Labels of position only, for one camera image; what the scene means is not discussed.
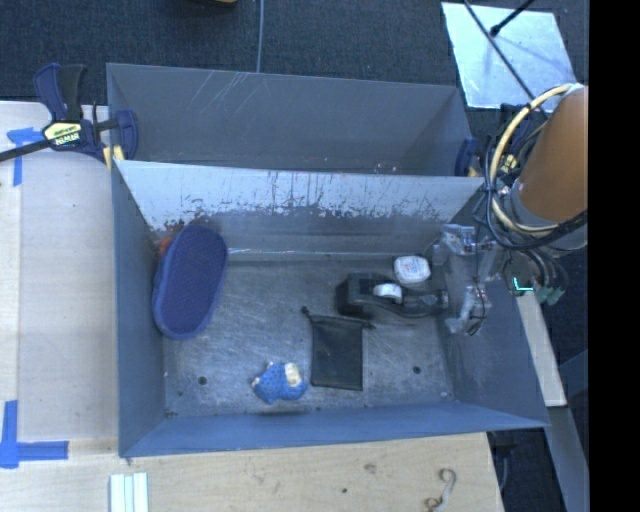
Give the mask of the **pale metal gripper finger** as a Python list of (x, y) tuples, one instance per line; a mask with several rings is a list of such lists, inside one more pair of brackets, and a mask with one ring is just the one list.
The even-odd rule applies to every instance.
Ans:
[(466, 288), (462, 306), (457, 317), (445, 320), (451, 334), (474, 335), (483, 326), (492, 309), (492, 303), (483, 285)]
[(476, 227), (460, 224), (445, 224), (440, 229), (440, 237), (432, 249), (432, 262), (444, 264), (450, 256), (476, 257), (494, 251), (496, 241), (488, 236), (479, 237)]

